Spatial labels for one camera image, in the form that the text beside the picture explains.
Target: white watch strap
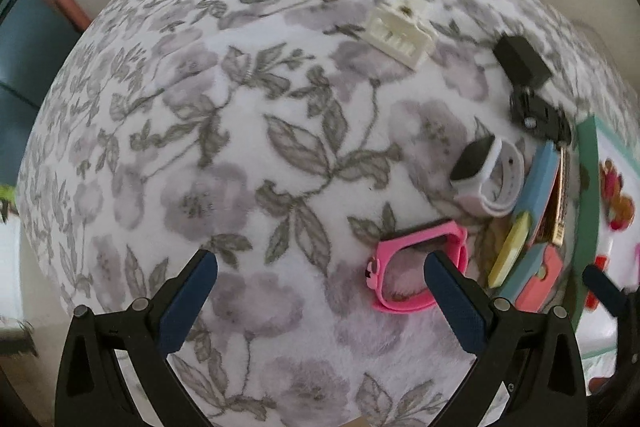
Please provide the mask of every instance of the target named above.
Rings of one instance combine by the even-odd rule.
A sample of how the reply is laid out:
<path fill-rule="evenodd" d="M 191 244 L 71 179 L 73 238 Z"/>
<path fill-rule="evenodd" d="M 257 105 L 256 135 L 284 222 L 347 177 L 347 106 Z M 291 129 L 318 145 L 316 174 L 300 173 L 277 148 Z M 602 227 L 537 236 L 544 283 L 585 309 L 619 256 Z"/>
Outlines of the white watch strap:
<path fill-rule="evenodd" d="M 473 190 L 457 195 L 456 201 L 469 214 L 478 217 L 502 217 L 509 214 L 518 200 L 524 185 L 524 159 L 513 143 L 500 139 L 500 156 L 502 163 L 502 188 L 495 201 L 489 200 L 482 193 L 482 185 Z"/>

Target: black watch face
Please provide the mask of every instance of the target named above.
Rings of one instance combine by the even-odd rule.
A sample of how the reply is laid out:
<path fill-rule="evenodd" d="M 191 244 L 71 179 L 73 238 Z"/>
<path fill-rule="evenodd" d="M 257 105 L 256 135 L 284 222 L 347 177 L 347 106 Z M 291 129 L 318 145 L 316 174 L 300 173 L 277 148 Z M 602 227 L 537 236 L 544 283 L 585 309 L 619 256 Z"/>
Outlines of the black watch face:
<path fill-rule="evenodd" d="M 449 180 L 457 182 L 472 178 L 481 171 L 486 157 L 494 144 L 495 136 L 490 134 L 465 147 L 459 160 L 453 167 Z"/>

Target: pink fitness tracker strap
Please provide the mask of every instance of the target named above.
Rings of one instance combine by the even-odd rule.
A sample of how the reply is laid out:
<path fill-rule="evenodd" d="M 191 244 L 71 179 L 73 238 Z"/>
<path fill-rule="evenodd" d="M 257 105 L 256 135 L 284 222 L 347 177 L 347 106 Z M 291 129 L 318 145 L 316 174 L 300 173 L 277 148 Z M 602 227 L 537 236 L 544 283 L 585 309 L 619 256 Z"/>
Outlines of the pink fitness tracker strap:
<path fill-rule="evenodd" d="M 419 230 L 388 241 L 380 241 L 376 255 L 367 264 L 366 271 L 367 286 L 376 292 L 378 298 L 378 301 L 373 303 L 375 309 L 386 313 L 403 314 L 426 310 L 435 304 L 435 299 L 429 289 L 424 289 L 418 295 L 409 297 L 405 301 L 387 301 L 382 295 L 382 283 L 386 265 L 396 253 L 403 248 L 442 236 L 447 237 L 447 256 L 464 275 L 468 264 L 466 229 L 460 227 L 455 221 L 447 221 L 430 229 Z"/>

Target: white plastic clip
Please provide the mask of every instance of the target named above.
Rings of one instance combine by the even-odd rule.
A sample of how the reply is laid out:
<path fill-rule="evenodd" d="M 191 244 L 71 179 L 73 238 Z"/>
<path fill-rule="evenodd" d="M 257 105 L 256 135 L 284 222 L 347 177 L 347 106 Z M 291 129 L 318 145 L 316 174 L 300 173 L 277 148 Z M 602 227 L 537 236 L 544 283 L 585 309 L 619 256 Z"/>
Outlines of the white plastic clip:
<path fill-rule="evenodd" d="M 376 6 L 362 39 L 415 71 L 436 46 L 428 12 L 425 0 L 392 0 Z"/>

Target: floral blanket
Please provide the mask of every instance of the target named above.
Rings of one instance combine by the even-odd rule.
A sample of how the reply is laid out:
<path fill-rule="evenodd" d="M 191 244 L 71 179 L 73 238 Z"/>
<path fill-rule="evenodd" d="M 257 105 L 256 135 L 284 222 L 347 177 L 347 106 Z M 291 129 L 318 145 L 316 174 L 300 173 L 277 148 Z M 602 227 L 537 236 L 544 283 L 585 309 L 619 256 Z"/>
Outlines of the floral blanket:
<path fill-rule="evenodd" d="M 465 214 L 449 171 L 490 132 L 527 162 L 538 145 L 508 120 L 501 33 L 549 65 L 543 96 L 638 151 L 638 96 L 554 8 L 427 0 L 440 37 L 414 73 L 359 38 L 378 1 L 112 0 L 34 126 L 18 207 L 69 311 L 124 309 L 215 252 L 170 357 L 213 425 L 421 427 L 454 392 L 473 358 L 440 311 L 373 311 L 364 267 L 381 234 L 451 216 L 484 282 L 504 220 Z"/>

